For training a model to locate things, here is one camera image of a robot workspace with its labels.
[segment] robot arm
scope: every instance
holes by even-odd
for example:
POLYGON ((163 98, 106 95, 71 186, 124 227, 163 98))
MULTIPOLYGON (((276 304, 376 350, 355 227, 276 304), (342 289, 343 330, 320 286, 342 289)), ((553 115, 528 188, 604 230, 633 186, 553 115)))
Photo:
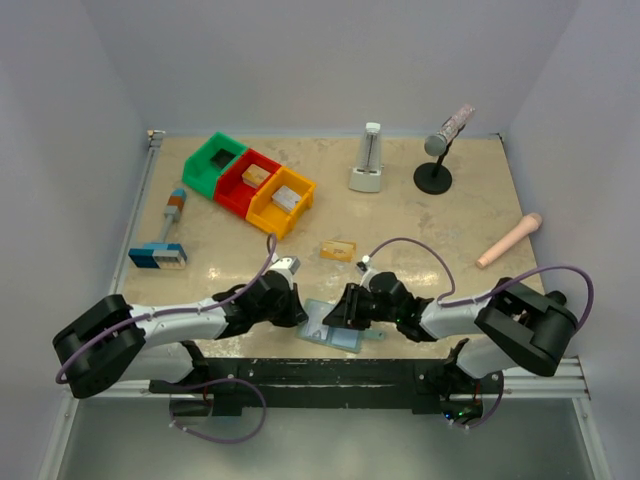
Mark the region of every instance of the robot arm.
MULTIPOLYGON (((372 321, 393 322, 415 342, 484 333, 486 337, 456 352, 458 368, 474 379, 514 366, 553 376, 578 328, 576 317, 564 307, 565 296, 557 291, 542 295, 515 283, 486 300, 447 306, 414 297, 392 272, 378 272, 364 262, 358 267, 360 285, 347 284, 325 325, 362 330, 372 321)), ((508 280, 501 279, 496 287, 508 280)))
MULTIPOLYGON (((74 396, 90 397, 122 380, 198 383, 189 382, 198 380, 196 366, 202 360, 193 339, 242 335, 263 321, 280 327, 304 322, 307 315, 293 282, 298 266, 297 258, 284 257, 250 287, 233 287, 189 305, 158 309, 129 305, 121 295, 105 297, 53 341, 74 396), (245 290, 238 295, 241 287, 245 290)), ((430 383, 438 385, 443 397, 516 365, 553 375, 577 327, 559 292, 543 296, 516 283, 484 301, 451 307, 414 297, 392 272, 378 272, 363 263, 359 267, 361 284, 347 284, 325 324, 362 330, 372 321, 393 322, 416 342, 486 334, 460 342, 433 372, 430 383)))
POLYGON ((216 309, 210 307, 224 303, 244 285, 197 303, 169 308, 129 305, 122 295, 103 298, 53 339, 62 364, 85 350, 66 370, 74 396, 87 398, 123 380, 175 383, 192 372, 194 361, 201 356, 190 342, 193 339, 242 335, 263 321, 285 328, 304 322, 308 317, 293 282, 299 265, 296 257, 277 260, 242 295, 216 309), (145 319, 118 328, 90 345, 101 332, 141 316, 145 319))

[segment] white enclosure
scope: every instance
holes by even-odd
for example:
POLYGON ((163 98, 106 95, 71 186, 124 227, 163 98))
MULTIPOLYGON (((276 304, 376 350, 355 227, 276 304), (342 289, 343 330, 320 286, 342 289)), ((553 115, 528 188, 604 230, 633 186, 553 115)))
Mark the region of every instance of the white enclosure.
MULTIPOLYGON (((0 5, 3 478, 37 475, 53 335, 106 293, 146 129, 505 133, 538 263, 594 277, 572 344, 616 478, 637 476, 640 5, 626 0, 8 0, 0 5)), ((548 287, 581 295, 569 274, 548 287)), ((576 302, 574 309, 582 308, 576 302)))

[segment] small wooden block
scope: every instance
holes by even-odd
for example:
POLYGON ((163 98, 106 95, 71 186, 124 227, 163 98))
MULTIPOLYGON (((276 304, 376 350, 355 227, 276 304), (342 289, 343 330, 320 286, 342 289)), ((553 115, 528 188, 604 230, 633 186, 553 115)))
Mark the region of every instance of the small wooden block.
POLYGON ((257 165, 249 165, 242 174, 242 181, 253 188, 258 188, 269 177, 269 172, 257 165))
POLYGON ((329 260, 339 260, 349 263, 356 254, 355 242, 343 242, 340 240, 325 240, 322 242, 320 256, 329 260))

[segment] microphone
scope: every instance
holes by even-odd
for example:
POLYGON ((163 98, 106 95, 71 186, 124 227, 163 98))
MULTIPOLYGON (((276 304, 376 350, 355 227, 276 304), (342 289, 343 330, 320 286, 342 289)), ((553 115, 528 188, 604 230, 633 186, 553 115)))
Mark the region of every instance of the microphone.
POLYGON ((462 106, 447 120, 442 128, 435 135, 429 135, 424 142, 424 150, 427 155, 439 157, 447 151, 447 146, 456 138, 458 132, 467 124, 476 109, 469 104, 462 106))
POLYGON ((542 225, 542 217, 538 213, 530 213, 520 219, 509 233, 498 240, 493 247, 484 252, 476 261, 476 267, 484 268, 491 265, 504 252, 513 247, 516 243, 532 232, 535 232, 542 225))

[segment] microphone stand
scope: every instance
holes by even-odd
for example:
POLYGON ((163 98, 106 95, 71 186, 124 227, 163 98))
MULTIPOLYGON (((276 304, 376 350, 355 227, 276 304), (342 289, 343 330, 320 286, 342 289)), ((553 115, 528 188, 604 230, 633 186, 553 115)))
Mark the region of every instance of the microphone stand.
POLYGON ((424 193, 428 193, 430 195, 441 195, 451 188, 451 183, 453 182, 451 172, 447 167, 442 165, 442 162, 444 162, 445 157, 449 153, 451 144, 457 136, 460 135, 460 132, 464 130, 464 127, 466 127, 466 125, 458 130, 456 136, 453 137, 447 145, 447 149, 438 157, 438 160, 435 163, 423 163, 416 168, 415 172, 413 172, 413 182, 416 184, 416 187, 424 193))

